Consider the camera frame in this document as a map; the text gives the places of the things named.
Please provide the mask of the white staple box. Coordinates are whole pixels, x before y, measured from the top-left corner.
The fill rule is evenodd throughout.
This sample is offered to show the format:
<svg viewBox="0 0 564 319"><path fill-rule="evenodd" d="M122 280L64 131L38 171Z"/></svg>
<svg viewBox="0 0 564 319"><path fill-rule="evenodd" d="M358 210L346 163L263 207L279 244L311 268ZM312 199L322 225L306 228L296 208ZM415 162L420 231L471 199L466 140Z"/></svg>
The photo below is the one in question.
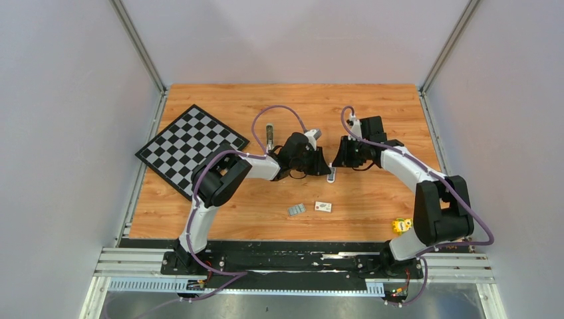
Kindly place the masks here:
<svg viewBox="0 0 564 319"><path fill-rule="evenodd" d="M322 202L322 201L316 201L315 204L314 204L314 210L320 211L320 212L325 212L325 213L330 213L332 211L332 204Z"/></svg>

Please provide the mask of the white staple tray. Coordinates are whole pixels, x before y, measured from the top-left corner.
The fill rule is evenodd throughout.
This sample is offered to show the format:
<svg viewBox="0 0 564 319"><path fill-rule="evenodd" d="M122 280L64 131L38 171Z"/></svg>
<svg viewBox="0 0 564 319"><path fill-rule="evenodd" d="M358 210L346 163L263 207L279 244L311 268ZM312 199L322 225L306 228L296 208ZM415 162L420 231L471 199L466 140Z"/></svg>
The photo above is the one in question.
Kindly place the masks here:
<svg viewBox="0 0 564 319"><path fill-rule="evenodd" d="M306 212L306 207L303 203L300 203L300 204L297 204L297 205L294 205L294 206L288 208L287 211L288 211L288 215L290 217L293 217L293 216L296 216L298 214Z"/></svg>

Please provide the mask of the grey white stapler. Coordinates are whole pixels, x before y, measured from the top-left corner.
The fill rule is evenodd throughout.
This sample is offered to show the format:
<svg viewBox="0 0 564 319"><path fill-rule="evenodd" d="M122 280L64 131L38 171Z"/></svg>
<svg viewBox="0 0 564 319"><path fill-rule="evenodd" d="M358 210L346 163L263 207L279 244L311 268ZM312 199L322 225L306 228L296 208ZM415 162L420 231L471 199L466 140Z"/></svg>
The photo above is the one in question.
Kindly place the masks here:
<svg viewBox="0 0 564 319"><path fill-rule="evenodd" d="M266 131L266 150L272 151L274 148L274 127L272 123L267 123L265 126Z"/></svg>

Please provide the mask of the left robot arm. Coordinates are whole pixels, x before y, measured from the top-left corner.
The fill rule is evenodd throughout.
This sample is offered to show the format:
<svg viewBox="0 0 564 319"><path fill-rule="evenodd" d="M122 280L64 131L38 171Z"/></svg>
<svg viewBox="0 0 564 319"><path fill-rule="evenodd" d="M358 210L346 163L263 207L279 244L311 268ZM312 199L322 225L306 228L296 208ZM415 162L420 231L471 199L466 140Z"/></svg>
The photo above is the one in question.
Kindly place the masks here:
<svg viewBox="0 0 564 319"><path fill-rule="evenodd" d="M317 145L320 129L295 132L283 146L263 156L220 146L192 174L192 207L183 233L174 245L178 266L187 274L199 273L204 265L200 253L206 248L208 234L217 211L225 205L245 179L280 181L292 171L322 176L331 173Z"/></svg>

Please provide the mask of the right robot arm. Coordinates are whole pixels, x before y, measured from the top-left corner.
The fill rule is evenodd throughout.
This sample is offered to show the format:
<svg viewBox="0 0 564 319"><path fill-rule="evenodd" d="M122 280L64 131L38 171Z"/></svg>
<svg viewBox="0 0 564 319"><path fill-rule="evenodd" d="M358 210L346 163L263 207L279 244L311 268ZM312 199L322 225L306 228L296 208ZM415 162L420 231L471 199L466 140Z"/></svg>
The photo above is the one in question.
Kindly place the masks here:
<svg viewBox="0 0 564 319"><path fill-rule="evenodd" d="M351 114L342 121L347 135L341 138L333 167L357 169L366 162L397 177L414 193L412 226L391 240L380 258L388 277L397 277L413 259L437 244L456 241L474 232L474 219L464 203L465 180L449 177L413 156L398 140L389 140L379 116L358 119Z"/></svg>

